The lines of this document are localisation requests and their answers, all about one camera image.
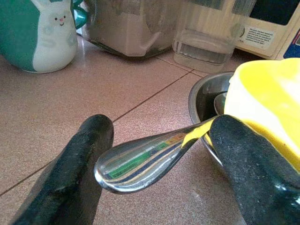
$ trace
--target plastic container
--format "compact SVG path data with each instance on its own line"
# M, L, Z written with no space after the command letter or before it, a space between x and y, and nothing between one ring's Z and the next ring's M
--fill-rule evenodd
M203 72L230 59L256 0L184 0L173 43L174 60Z
M85 0L83 38L125 58L171 49L182 0Z

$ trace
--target floor tile grout line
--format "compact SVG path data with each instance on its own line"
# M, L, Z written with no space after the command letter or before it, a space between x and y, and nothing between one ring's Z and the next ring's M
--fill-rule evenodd
M194 75L196 75L196 76L198 76L198 77L204 78L204 76L200 76L200 75L198 75L198 74L195 74L195 73L193 73L193 71L194 71L194 70L191 71L192 74L194 74Z
M181 76L180 78L176 79L175 81L173 81L172 83L168 84L167 86L165 86L163 89L159 90L158 92L156 92L155 94L153 94L152 96L148 97L147 99L145 99L144 101L142 101L141 103L139 103L138 105L136 105L135 107L133 107L132 109L130 109L129 111L127 111L126 113L124 113L123 115L119 116L118 118L116 118L114 122L118 121L119 119L121 119L122 117L124 117L126 114L130 113L131 111L133 111L134 109L136 109L137 107L139 107L140 105L142 105L143 103L145 103L146 101L148 101L149 99L151 99L152 97L156 96L157 94L159 94L160 92L162 92L163 90L167 89L168 87L170 87L172 84L174 84L175 82L179 81L180 79L182 79L183 77L185 77L186 75L190 74L191 71L187 71L185 70L186 73ZM41 171L42 169L44 169L45 167L47 167L50 163L52 162L52 160L47 163L46 165L42 166L41 168L39 168L38 170L36 170L35 172L29 174L27 177L23 178L22 180L20 180L19 182L17 182L16 184L14 184L13 186L11 186L10 188L8 188L7 190L5 190L4 192L2 192L0 194L0 197L5 195L7 192L9 192L10 190L14 189L16 186L18 186L19 184L23 183L24 181L26 181L28 178L32 177L33 175L35 175L36 173L38 173L39 171Z
M175 82L177 82L178 80L182 79L183 77L185 77L186 75L188 75L190 72L187 71L187 73L185 73L183 76L181 76L180 78L178 78L177 80L173 81L172 83L170 83L169 85L165 86L163 89L159 90L158 92L156 92L155 94L153 94L152 96L148 97L147 99L143 100L141 103L139 103L138 105L136 105L135 107L131 108L130 110L128 110L126 113L122 114L121 116L119 116L118 118L116 118L115 120L113 120L112 122L116 122L119 119L121 119L122 117L124 117L125 115L127 115L128 113L132 112L134 109L136 109L137 107L141 106L142 104L144 104L146 101L148 101L149 99L153 98L154 96L156 96L157 94L159 94L160 92L162 92L163 90L167 89L168 87L170 87L172 84L174 84Z
M7 192L9 192L10 190L14 189L16 186L18 186L19 184L23 183L24 181L26 181L28 178L32 177L33 175L35 175L36 173L38 173L39 171L41 171L42 169L44 169L46 166L48 166L53 160L51 160L49 163L47 163L46 165L42 166L41 168L39 168L38 170L36 170L35 172L29 174L27 177L23 178L22 180L20 180L18 183L14 184L13 186L11 186L9 189L5 190L4 192L2 192L0 194L0 197L5 195Z
M177 65L175 65L175 64L172 64L172 63L168 62L167 60L163 60L163 59L161 59L161 58L159 58L159 57L156 57L156 58L159 59L159 60L162 60L163 62L166 62L166 63L168 63L168 64L170 64L170 65L172 65L172 66L175 66L175 67L177 67L177 68L179 68L179 69L183 69L183 70L185 70L185 71L188 71L188 72L190 72L190 73L193 71L193 69L191 69L191 71L189 71L189 70L187 70L187 69L181 68L180 66L177 66Z

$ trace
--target green mug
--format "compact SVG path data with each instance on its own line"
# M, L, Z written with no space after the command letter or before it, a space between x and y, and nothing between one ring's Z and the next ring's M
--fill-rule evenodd
M77 51L76 29L87 20L82 0L6 0L0 7L0 53L12 65L49 73Z

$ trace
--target mug handle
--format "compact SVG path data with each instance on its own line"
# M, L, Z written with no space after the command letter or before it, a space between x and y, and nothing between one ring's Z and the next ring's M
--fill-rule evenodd
M79 5L83 0L73 0L73 10L76 29L81 28L88 20L88 13Z

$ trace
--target tile floor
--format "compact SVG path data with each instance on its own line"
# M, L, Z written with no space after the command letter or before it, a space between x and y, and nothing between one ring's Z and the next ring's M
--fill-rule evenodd
M0 57L0 224L6 225L43 168L89 116L114 123L114 145L191 124L188 94L207 74L173 53L132 62L78 38L74 61L50 74L29 74ZM224 71L258 57L236 50ZM201 142L158 183L131 195L107 191L95 225L244 224L227 180Z

